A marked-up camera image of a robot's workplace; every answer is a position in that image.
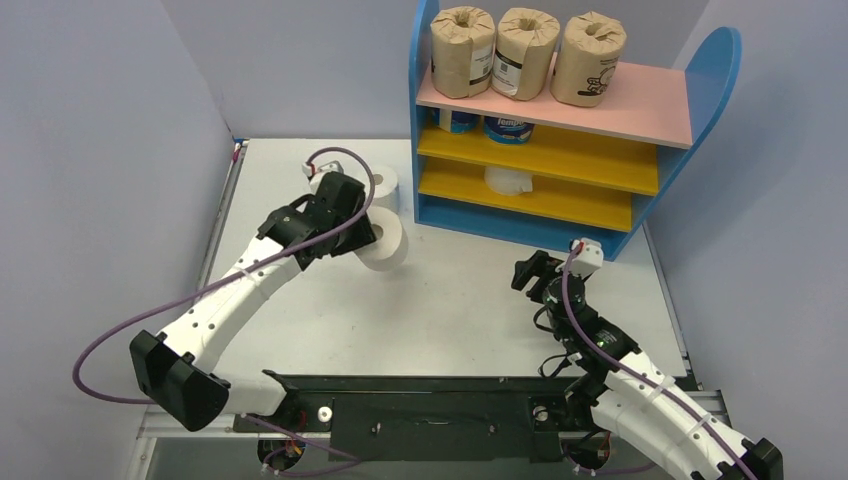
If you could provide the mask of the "brown roll cloud logo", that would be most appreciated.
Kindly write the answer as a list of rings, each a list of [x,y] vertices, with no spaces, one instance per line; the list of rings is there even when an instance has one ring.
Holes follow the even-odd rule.
[[[559,21],[546,12],[509,9],[497,26],[491,86],[517,101],[538,96],[547,81],[560,30]]]

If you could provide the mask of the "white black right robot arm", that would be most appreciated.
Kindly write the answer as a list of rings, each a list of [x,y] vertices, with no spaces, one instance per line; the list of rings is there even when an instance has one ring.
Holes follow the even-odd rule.
[[[599,246],[577,240],[564,260],[538,250],[514,265],[511,287],[539,304],[542,331],[565,350],[560,365],[584,372],[565,391],[566,418],[619,437],[675,479],[783,478],[776,445],[711,414],[588,305],[586,283],[602,263]]]

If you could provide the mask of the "brown roll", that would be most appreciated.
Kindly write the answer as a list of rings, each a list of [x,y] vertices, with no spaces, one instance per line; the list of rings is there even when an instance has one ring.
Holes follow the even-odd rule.
[[[560,103],[592,108],[604,99],[627,42],[622,23],[590,11],[566,24],[550,92]]]
[[[490,86],[495,25],[485,10],[459,6],[441,10],[430,23],[431,78],[452,99],[473,97]]]

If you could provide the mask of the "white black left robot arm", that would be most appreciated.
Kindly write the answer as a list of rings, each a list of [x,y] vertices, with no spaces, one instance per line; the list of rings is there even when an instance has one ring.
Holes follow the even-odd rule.
[[[222,414],[258,414],[272,429],[291,427],[298,402],[284,380],[225,380],[215,374],[230,342],[262,305],[314,261],[376,240],[361,209],[365,185],[342,173],[324,174],[315,192],[272,211],[228,270],[232,282],[210,292],[158,334],[137,334],[130,356],[140,390],[190,432]]]

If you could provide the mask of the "white paper roll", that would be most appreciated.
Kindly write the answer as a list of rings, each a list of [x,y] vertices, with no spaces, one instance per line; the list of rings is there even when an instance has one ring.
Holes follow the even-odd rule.
[[[356,250],[355,255],[373,271],[386,272],[397,268],[404,262],[408,252],[408,238],[400,217],[379,206],[370,207],[367,216],[377,239]]]
[[[533,175],[518,170],[487,166],[484,181],[490,190],[503,196],[518,196],[533,191]]]
[[[399,177],[390,167],[385,165],[371,166],[373,180],[365,176],[366,191],[374,186],[374,196],[368,208],[371,212],[376,208],[384,208],[395,214],[399,213]]]

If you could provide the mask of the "blue plastic tissue roll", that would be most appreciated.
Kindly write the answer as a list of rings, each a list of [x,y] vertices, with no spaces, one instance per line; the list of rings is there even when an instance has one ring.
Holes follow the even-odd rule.
[[[451,134],[468,133],[480,122],[477,114],[444,108],[432,108],[431,119],[437,128]]]

